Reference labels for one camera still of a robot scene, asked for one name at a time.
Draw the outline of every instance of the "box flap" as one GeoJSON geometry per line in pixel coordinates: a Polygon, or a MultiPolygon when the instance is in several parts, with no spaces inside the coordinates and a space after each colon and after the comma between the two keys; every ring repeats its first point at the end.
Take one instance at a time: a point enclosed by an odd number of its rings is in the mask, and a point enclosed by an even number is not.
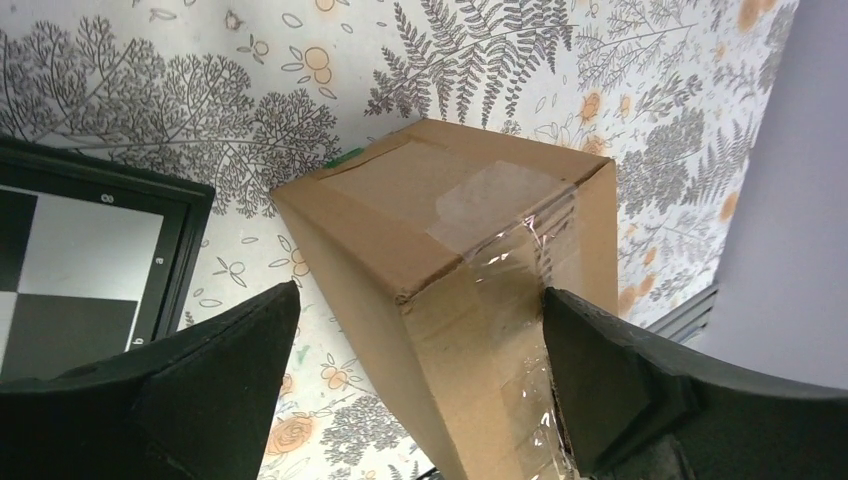
{"type": "Polygon", "coordinates": [[[475,245],[609,162],[422,120],[273,196],[344,239],[344,248],[402,303],[455,268],[475,245]]]}

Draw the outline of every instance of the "black picture frame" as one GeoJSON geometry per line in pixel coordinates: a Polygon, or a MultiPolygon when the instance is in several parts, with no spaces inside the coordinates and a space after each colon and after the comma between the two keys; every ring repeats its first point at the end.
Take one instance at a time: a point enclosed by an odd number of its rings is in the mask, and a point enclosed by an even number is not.
{"type": "Polygon", "coordinates": [[[0,184],[162,215],[155,257],[162,258],[162,248],[171,262],[155,275],[151,270],[144,298],[152,293],[161,301],[142,303],[139,317],[144,313],[153,321],[136,324],[130,348],[176,332],[212,210],[213,187],[7,136],[0,136],[0,184]]]}

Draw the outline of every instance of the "green tape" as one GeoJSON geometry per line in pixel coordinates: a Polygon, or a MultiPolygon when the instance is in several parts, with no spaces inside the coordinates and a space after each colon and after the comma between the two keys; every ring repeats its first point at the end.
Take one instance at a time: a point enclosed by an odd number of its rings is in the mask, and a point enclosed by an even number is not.
{"type": "Polygon", "coordinates": [[[362,148],[357,148],[355,150],[351,150],[351,151],[345,153],[344,155],[342,155],[341,157],[334,158],[334,159],[330,160],[329,162],[327,162],[326,165],[324,165],[324,168],[338,167],[339,165],[343,164],[344,162],[350,160],[351,158],[358,156],[363,151],[364,151],[364,149],[362,149],[362,148]]]}

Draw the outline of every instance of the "white square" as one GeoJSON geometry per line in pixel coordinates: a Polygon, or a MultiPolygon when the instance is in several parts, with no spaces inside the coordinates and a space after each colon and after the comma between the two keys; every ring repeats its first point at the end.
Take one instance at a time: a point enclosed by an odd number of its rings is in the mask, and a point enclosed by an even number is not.
{"type": "Polygon", "coordinates": [[[12,316],[15,314],[15,292],[0,292],[0,367],[6,356],[6,344],[9,342],[9,330],[12,328],[12,316]]]}
{"type": "Polygon", "coordinates": [[[39,194],[20,293],[141,299],[162,216],[39,194]]]}

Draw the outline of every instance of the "black square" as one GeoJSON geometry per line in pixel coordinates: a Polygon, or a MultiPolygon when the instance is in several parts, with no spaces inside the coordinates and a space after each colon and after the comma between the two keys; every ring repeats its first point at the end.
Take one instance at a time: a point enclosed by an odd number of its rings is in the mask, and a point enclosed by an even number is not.
{"type": "Polygon", "coordinates": [[[54,378],[122,353],[137,302],[19,294],[0,381],[54,378]]]}
{"type": "Polygon", "coordinates": [[[0,291],[18,289],[38,197],[0,190],[0,291]]]}

